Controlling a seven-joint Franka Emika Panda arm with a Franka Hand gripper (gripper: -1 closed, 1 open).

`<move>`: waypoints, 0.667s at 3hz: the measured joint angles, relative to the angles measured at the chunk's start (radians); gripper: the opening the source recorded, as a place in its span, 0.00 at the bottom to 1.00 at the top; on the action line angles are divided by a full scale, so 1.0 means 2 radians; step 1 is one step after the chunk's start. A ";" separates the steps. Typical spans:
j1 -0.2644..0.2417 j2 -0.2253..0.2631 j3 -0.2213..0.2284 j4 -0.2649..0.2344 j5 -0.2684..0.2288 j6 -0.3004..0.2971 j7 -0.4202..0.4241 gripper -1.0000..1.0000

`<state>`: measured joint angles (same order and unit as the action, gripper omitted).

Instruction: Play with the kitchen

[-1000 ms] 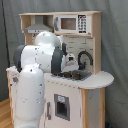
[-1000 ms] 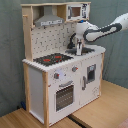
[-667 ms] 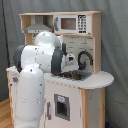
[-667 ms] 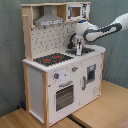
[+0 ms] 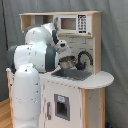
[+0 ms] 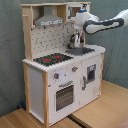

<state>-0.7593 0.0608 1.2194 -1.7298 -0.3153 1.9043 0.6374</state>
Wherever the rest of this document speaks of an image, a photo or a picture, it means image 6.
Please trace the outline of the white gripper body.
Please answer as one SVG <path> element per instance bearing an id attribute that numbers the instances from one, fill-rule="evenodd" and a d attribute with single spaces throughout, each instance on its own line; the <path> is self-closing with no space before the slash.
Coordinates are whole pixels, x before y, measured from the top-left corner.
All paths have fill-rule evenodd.
<path id="1" fill-rule="evenodd" d="M 75 40 L 79 43 L 84 42 L 84 33 L 82 30 L 77 30 L 75 33 Z"/>

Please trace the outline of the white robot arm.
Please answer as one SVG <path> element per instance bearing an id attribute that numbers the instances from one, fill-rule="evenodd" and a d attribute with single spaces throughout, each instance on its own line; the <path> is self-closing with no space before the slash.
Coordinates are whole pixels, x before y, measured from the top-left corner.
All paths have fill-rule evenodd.
<path id="1" fill-rule="evenodd" d="M 121 11 L 112 19 L 100 21 L 99 18 L 88 11 L 80 10 L 75 16 L 75 46 L 80 44 L 80 32 L 94 34 L 99 31 L 128 26 L 128 9 Z"/>

